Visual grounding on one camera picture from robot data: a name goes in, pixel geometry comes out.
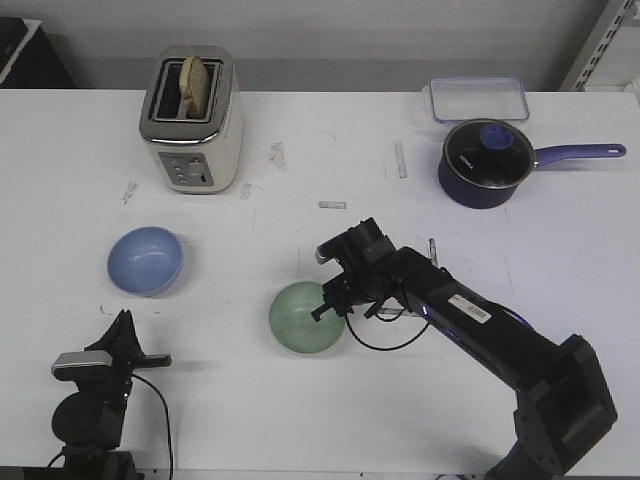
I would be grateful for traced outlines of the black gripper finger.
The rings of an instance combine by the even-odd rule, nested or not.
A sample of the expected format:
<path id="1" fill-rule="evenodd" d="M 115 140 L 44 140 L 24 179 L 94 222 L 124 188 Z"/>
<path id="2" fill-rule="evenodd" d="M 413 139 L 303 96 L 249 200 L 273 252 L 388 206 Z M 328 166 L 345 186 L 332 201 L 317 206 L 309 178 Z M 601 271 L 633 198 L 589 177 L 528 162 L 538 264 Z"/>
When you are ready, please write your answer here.
<path id="1" fill-rule="evenodd" d="M 311 316 L 313 317 L 314 321 L 318 323 L 322 320 L 322 316 L 327 312 L 329 312 L 331 315 L 334 315 L 334 307 L 328 303 L 323 303 L 311 312 Z"/>
<path id="2" fill-rule="evenodd" d="M 126 311 L 122 309 L 102 337 L 105 345 L 115 345 L 119 341 L 125 317 Z"/>
<path id="3" fill-rule="evenodd" d="M 124 312 L 124 337 L 129 350 L 140 350 L 141 346 L 136 334 L 133 315 L 130 310 Z"/>
<path id="4" fill-rule="evenodd" d="M 381 308 L 384 306 L 384 303 L 385 303 L 385 299 L 384 298 L 373 302 L 369 306 L 369 308 L 364 312 L 363 316 L 366 319 L 369 319 L 369 318 L 371 318 L 373 316 L 377 316 L 379 311 L 381 310 Z"/>

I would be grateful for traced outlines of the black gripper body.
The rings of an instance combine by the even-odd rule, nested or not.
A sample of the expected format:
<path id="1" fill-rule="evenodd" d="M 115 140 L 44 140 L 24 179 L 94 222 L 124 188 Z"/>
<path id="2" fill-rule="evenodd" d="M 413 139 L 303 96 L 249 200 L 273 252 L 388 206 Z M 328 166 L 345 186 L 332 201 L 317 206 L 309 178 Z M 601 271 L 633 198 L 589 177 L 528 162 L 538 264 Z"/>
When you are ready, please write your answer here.
<path id="1" fill-rule="evenodd" d="M 82 353 L 94 360 L 82 368 L 82 388 L 99 395 L 129 395 L 136 370 L 171 365 L 170 354 L 145 354 L 137 340 L 114 341 L 107 346 L 98 341 Z"/>
<path id="2" fill-rule="evenodd" d="M 352 313 L 358 305 L 372 304 L 384 298 L 396 299 L 405 306 L 398 280 L 383 267 L 396 253 L 390 239 L 383 234 L 373 217 L 348 228 L 351 262 L 338 263 L 343 272 L 322 285 L 323 303 L 334 307 L 338 316 Z"/>

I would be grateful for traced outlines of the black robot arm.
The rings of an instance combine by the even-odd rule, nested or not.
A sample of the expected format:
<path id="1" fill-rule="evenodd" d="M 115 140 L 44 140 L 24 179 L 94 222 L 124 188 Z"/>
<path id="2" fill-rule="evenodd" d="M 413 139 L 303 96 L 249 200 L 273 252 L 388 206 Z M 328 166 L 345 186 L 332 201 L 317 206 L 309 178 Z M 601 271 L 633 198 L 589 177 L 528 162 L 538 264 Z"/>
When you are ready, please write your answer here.
<path id="1" fill-rule="evenodd" d="M 410 247 L 397 249 L 375 220 L 321 244 L 319 263 L 340 275 L 323 286 L 315 319 L 332 309 L 346 317 L 357 305 L 375 314 L 389 298 L 425 318 L 512 388 L 516 442 L 486 476 L 551 479 L 571 470 L 618 419 L 596 352 L 579 335 L 555 344 L 509 309 L 456 280 Z"/>
<path id="2" fill-rule="evenodd" d="M 133 382 L 160 390 L 138 375 L 140 369 L 168 367 L 169 354 L 147 355 L 136 334 L 133 315 L 121 310 L 99 340 L 81 351 L 60 354 L 51 366 L 59 381 L 77 391 L 56 407 L 51 420 L 63 443 L 61 479 L 143 479 L 133 454 L 119 448 Z"/>

